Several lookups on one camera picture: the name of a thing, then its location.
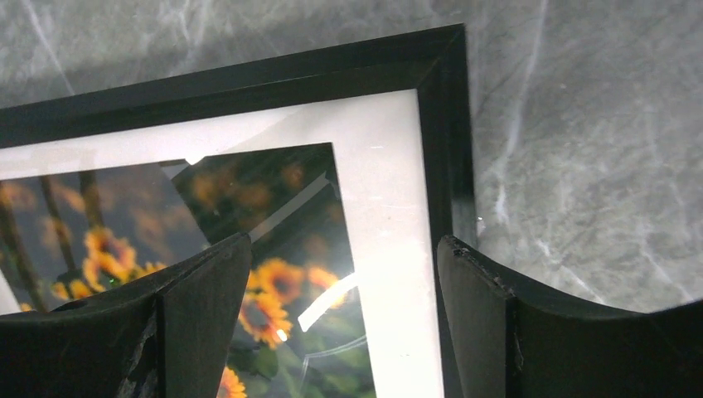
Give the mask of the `white mat board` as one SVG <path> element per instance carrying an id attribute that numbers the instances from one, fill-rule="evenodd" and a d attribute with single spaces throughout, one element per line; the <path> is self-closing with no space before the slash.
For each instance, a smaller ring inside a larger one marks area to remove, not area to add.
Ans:
<path id="1" fill-rule="evenodd" d="M 444 395 L 419 102 L 413 90 L 366 95 L 37 143 L 1 152 L 1 175 L 125 166 L 330 143 L 354 274 L 300 318 L 318 326 L 357 288 L 379 397 Z"/>

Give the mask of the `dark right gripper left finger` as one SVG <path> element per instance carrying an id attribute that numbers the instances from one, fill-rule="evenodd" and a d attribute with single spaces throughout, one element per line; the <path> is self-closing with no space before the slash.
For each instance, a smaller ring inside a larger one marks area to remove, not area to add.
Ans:
<path id="1" fill-rule="evenodd" d="M 2 316 L 2 396 L 215 396 L 251 263 L 237 233 L 116 289 Z"/>

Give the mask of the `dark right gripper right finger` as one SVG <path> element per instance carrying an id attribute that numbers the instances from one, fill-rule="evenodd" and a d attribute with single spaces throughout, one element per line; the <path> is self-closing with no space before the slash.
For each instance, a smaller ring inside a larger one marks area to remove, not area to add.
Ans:
<path id="1" fill-rule="evenodd" d="M 450 235 L 437 260 L 465 396 L 701 396 L 701 301 L 654 313 L 609 307 Z"/>

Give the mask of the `clear glass pane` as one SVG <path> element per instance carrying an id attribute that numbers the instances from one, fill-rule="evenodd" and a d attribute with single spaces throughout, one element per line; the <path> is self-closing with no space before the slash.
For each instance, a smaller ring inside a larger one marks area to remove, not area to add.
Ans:
<path id="1" fill-rule="evenodd" d="M 1 148 L 4 397 L 441 397 L 413 90 Z"/>

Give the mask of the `sunflower photo print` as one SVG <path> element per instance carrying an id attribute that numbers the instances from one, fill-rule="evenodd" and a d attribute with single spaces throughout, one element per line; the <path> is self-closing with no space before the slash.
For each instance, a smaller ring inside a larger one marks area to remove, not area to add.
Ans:
<path id="1" fill-rule="evenodd" d="M 118 288 L 237 232 L 252 265 L 220 397 L 373 397 L 332 147 L 313 144 L 1 180 L 1 271 L 24 310 Z"/>

